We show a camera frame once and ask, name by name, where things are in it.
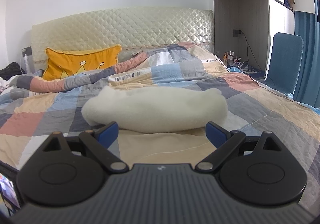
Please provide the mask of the cream striped knit sweater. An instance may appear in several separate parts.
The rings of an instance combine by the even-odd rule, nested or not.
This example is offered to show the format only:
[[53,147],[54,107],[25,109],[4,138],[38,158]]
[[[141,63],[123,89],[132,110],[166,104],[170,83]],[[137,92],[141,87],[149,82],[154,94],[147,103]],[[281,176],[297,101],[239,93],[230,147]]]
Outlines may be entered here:
[[84,104],[81,114],[91,126],[117,122],[125,130],[154,134],[202,128],[210,121],[222,125],[228,106],[218,89],[150,86],[116,90],[106,86]]

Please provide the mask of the white clothes pile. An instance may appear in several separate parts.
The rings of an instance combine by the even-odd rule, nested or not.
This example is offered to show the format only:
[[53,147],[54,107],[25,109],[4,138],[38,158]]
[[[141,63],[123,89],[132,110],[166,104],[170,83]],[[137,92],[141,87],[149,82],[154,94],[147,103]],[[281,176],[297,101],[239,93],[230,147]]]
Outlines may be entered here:
[[5,91],[9,87],[11,80],[12,78],[10,78],[9,80],[3,79],[2,77],[0,78],[0,93]]

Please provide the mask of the black clothes pile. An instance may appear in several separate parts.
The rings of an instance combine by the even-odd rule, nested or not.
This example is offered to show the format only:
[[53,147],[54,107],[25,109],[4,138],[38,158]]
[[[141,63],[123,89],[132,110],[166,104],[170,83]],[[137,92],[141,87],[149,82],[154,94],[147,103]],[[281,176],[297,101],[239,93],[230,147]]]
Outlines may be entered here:
[[15,61],[10,63],[4,69],[0,70],[0,77],[3,80],[9,80],[11,77],[20,75],[20,74],[25,74],[25,71]]

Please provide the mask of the patchwork plaid duvet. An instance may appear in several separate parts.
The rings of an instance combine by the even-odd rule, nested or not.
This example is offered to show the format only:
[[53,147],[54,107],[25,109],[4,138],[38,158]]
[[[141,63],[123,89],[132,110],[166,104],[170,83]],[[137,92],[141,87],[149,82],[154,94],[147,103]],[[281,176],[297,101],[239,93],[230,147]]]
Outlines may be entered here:
[[301,204],[319,213],[319,110],[229,71],[204,48],[179,43],[75,75],[24,74],[1,93],[1,160],[21,168],[52,133],[77,135],[117,122],[110,150],[127,164],[196,164],[215,145],[204,127],[259,136],[269,130],[306,171]]

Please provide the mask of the small items on bedside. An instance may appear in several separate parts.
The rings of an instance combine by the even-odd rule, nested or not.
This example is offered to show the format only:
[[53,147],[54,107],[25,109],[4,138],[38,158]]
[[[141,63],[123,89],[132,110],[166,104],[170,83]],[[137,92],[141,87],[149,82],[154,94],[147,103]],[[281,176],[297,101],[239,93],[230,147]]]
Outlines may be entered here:
[[240,57],[236,57],[232,51],[224,53],[222,62],[229,72],[241,72],[253,75],[263,73],[263,71],[252,67],[248,61],[242,61]]

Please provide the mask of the yellow crown pillow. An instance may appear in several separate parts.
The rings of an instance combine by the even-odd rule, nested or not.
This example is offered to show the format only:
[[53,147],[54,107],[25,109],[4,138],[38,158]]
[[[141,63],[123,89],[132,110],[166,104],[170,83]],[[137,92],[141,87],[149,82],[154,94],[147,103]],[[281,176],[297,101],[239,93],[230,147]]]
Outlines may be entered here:
[[84,51],[63,51],[47,48],[47,68],[44,71],[43,79],[51,81],[86,71],[106,69],[118,62],[120,52],[120,45]]

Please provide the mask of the blue chair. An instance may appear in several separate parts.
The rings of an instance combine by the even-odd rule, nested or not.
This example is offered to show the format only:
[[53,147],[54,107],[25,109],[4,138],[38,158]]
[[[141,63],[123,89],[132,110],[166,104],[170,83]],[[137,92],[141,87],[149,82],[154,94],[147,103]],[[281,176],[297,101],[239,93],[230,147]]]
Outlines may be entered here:
[[299,77],[303,48],[301,36],[276,33],[264,84],[292,98]]

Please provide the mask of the blue window curtain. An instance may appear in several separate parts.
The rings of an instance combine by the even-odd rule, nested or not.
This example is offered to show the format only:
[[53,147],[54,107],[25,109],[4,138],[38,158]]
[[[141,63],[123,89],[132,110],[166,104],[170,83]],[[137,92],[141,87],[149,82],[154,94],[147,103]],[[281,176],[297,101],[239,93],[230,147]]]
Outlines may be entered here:
[[295,34],[304,41],[296,101],[319,108],[319,22],[311,13],[295,12]]

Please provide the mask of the white spray bottle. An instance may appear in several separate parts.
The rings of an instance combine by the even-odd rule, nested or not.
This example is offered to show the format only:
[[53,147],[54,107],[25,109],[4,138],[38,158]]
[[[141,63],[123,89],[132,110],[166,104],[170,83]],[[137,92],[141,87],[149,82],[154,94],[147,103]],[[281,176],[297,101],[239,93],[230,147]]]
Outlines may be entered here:
[[30,72],[30,66],[29,66],[28,56],[26,54],[24,54],[23,60],[24,60],[24,65],[25,65],[25,72],[29,73]]

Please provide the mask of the phone screen at edge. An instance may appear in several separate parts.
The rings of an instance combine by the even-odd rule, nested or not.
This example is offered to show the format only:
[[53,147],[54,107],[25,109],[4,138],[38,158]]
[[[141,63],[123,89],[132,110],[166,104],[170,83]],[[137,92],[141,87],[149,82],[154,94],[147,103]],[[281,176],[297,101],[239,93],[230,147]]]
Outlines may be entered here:
[[1,174],[1,197],[9,215],[15,214],[21,208],[13,181],[3,174]]

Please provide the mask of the cream quilted headboard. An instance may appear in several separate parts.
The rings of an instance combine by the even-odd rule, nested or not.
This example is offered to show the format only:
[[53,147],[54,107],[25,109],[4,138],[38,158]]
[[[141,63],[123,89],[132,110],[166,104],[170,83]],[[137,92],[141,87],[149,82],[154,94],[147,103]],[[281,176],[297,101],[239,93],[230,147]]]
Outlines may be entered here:
[[124,7],[69,15],[34,25],[31,50],[36,70],[46,69],[46,48],[97,50],[121,45],[124,51],[190,42],[214,49],[211,10],[178,7]]

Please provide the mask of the grey wall socket panel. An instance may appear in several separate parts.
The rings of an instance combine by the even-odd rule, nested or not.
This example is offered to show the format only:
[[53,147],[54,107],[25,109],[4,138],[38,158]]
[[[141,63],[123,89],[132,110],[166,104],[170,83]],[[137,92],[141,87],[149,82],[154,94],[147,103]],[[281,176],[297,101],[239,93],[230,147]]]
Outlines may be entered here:
[[32,56],[32,48],[31,46],[28,46],[28,47],[25,47],[22,49],[22,57],[25,57],[25,56]]

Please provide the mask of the grey wall shelf unit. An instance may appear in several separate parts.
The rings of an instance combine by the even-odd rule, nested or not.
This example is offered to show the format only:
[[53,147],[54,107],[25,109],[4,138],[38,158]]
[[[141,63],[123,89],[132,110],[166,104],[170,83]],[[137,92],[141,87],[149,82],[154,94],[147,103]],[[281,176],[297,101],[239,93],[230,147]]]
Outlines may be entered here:
[[294,33],[294,13],[284,0],[214,0],[214,52],[233,51],[254,67],[268,70],[273,36]]

